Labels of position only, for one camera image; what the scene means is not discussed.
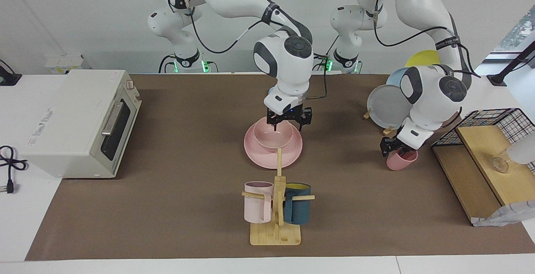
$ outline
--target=oven knob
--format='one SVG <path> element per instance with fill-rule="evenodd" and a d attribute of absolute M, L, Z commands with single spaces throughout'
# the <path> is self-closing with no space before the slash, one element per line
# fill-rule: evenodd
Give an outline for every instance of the oven knob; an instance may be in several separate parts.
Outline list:
<path fill-rule="evenodd" d="M 126 89 L 129 90 L 129 91 L 134 89 L 134 81 L 132 81 L 132 80 L 126 81 Z"/>

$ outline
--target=blue mug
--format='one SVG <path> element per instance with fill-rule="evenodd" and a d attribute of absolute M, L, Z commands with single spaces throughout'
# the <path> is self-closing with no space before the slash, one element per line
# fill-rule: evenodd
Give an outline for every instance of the blue mug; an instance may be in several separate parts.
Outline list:
<path fill-rule="evenodd" d="M 305 183 L 286 183 L 283 202 L 284 221 L 289 224 L 303 225 L 310 217 L 310 200 L 292 200 L 294 196 L 310 195 L 311 186 Z"/>

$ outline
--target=oven door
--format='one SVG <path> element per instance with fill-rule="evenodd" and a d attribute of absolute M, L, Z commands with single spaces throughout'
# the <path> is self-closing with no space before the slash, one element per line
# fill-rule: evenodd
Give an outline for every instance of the oven door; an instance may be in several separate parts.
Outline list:
<path fill-rule="evenodd" d="M 119 88 L 113 104 L 110 105 L 107 118 L 104 119 L 103 128 L 92 147 L 91 155 L 107 170 L 107 173 L 100 176 L 101 178 L 115 177 L 138 108 L 139 103 L 135 104 L 128 93 Z"/>

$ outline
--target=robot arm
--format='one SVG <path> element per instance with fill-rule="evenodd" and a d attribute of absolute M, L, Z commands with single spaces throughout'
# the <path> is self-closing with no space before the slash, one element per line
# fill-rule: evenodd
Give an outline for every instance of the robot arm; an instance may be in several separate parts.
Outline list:
<path fill-rule="evenodd" d="M 382 0 L 357 0 L 359 5 L 338 8 L 331 25 L 340 41 L 332 53 L 333 64 L 347 67 L 358 56 L 358 30 L 377 30 L 386 21 Z M 433 38 L 440 63 L 411 67 L 401 80 L 401 91 L 413 105 L 394 139 L 383 139 L 383 155 L 400 147 L 419 149 L 443 122 L 459 110 L 470 88 L 471 75 L 464 62 L 453 18 L 441 0 L 395 0 L 396 13 L 406 25 Z"/>
<path fill-rule="evenodd" d="M 201 17 L 201 11 L 195 12 L 193 20 Z M 182 30 L 191 24 L 191 19 L 184 13 L 174 13 L 169 8 L 160 8 L 148 18 L 150 29 L 157 36 L 167 38 L 174 50 L 174 58 L 183 70 L 202 68 L 201 54 L 197 49 L 195 37 Z"/>
<path fill-rule="evenodd" d="M 273 113 L 268 117 L 268 122 L 277 124 L 281 120 L 295 119 L 300 124 L 310 123 L 311 114 L 307 116 L 306 110 L 302 108 L 313 65 L 312 35 L 306 26 L 292 19 L 271 0 L 167 2 L 172 12 L 185 13 L 187 16 L 197 13 L 192 8 L 206 3 L 226 18 L 257 17 L 272 27 L 277 26 L 277 32 L 260 39 L 254 47 L 256 66 L 277 79 L 273 91 L 264 99 L 264 104 Z"/>

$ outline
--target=black wire rack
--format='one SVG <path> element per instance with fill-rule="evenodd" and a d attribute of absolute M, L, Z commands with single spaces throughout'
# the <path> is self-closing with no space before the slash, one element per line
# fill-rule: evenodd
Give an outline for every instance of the black wire rack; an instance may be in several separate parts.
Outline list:
<path fill-rule="evenodd" d="M 519 108 L 477 110 L 440 137 L 432 147 L 463 145 L 457 128 L 474 126 L 498 126 L 511 144 L 535 132 L 535 125 Z M 535 162 L 527 167 L 535 174 Z"/>

